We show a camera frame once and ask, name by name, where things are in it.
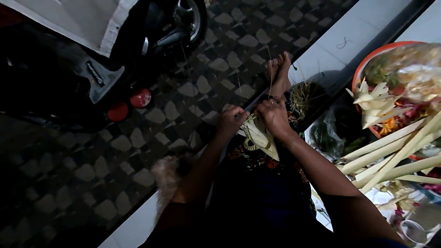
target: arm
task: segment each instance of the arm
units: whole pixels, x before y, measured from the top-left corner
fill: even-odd
[[[219,115],[213,140],[207,145],[194,168],[182,179],[174,197],[161,214],[155,232],[177,226],[190,226],[198,220],[204,211],[222,150],[248,115],[248,112],[234,105]]]
[[[310,147],[287,119],[285,102],[263,101],[255,114],[266,128],[298,159],[304,173],[319,193],[332,220],[334,233],[346,242],[363,238],[385,238],[403,243],[375,205],[325,157]]]

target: stone tile floor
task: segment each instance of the stone tile floor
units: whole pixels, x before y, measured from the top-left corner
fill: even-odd
[[[156,190],[149,169],[157,159],[200,149],[218,113],[228,104],[247,106],[266,89],[270,56],[299,57],[355,3],[213,1],[205,40],[175,68],[189,79],[161,75],[147,108],[98,133],[0,116],[0,244],[42,247],[71,228],[117,227]]]

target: plastic bag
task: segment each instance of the plastic bag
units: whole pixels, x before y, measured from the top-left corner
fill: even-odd
[[[308,143],[328,160],[339,159],[343,156],[345,140],[337,135],[333,108],[322,114],[312,124]]]
[[[412,102],[441,97],[441,44],[403,45],[372,58],[362,77],[370,86],[386,82],[389,92]]]

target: dark clothing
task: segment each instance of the dark clothing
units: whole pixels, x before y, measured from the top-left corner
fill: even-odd
[[[290,123],[295,129],[295,122]],[[182,211],[183,214],[193,215],[196,221],[191,227],[176,227],[152,233],[141,247],[185,244],[346,246],[343,240],[337,240],[333,232],[316,220],[309,182],[296,165],[294,156],[276,141],[280,157],[278,162],[261,150],[245,149],[244,140],[245,137],[236,135],[228,145],[230,152],[219,165],[210,205],[205,214],[195,213],[196,210],[202,213],[204,204],[190,206],[171,203],[168,211]],[[351,197],[323,197],[351,204]],[[340,215],[333,216],[335,219],[344,218],[346,214],[338,210],[333,210],[333,213]],[[381,239],[364,240],[351,246],[405,247]]]

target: motorcycle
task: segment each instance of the motorcycle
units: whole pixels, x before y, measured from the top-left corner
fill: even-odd
[[[23,17],[0,28],[0,112],[48,128],[99,131],[103,113],[147,87],[141,79],[164,58],[199,44],[206,22],[204,0],[139,0],[107,57]]]

